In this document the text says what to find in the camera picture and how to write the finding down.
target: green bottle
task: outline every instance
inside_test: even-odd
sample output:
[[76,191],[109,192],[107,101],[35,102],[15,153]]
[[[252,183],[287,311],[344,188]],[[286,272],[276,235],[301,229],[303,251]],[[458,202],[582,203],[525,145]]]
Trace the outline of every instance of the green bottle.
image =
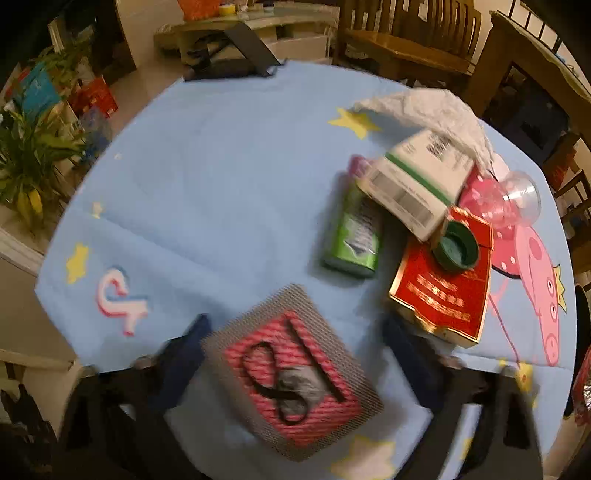
[[356,277],[373,277],[378,266],[382,214],[379,205],[351,180],[324,263]]

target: red bag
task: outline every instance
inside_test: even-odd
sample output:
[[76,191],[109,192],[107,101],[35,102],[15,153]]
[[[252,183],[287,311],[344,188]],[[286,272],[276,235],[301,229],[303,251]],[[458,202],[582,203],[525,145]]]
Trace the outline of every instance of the red bag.
[[183,10],[185,22],[216,17],[219,12],[219,0],[178,0]]

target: red package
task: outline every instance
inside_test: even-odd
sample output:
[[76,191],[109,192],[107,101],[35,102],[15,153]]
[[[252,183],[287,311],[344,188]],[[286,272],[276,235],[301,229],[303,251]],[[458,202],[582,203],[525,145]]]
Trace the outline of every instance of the red package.
[[492,256],[492,228],[484,220],[453,207],[449,216],[465,223],[476,237],[478,263],[461,273],[444,270],[431,245],[410,238],[389,296],[405,317],[443,339],[470,347],[477,344],[486,314]]
[[110,118],[111,115],[119,109],[102,76],[95,78],[88,85],[85,85],[76,93],[72,94],[69,101],[72,110],[74,110],[77,117],[84,115],[94,105],[96,105],[107,118]]
[[574,421],[578,426],[589,423],[591,408],[591,347],[587,350],[573,384]]

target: pink pig cartoon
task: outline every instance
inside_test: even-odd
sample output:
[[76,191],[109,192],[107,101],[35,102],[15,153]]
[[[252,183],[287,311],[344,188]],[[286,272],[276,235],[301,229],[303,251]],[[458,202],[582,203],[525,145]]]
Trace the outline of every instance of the pink pig cartoon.
[[[477,200],[494,179],[483,179],[474,171],[466,183],[459,205],[470,205],[471,213],[481,216]],[[564,286],[560,281],[560,266],[553,267],[550,256],[536,231],[530,226],[511,225],[494,232],[495,245],[492,268],[503,274],[498,292],[489,295],[495,316],[499,319],[507,341],[519,363],[519,355],[499,314],[497,305],[510,278],[520,279],[540,322],[540,333],[548,365],[556,365],[560,357],[560,321],[558,306],[566,311]]]

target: green leaf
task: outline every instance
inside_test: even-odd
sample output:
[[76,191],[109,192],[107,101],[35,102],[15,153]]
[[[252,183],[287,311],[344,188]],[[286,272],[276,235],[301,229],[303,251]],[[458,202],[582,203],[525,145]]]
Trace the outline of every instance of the green leaf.
[[77,150],[77,145],[65,138],[54,137],[49,134],[41,134],[38,136],[38,141],[53,148],[66,148],[68,150]]

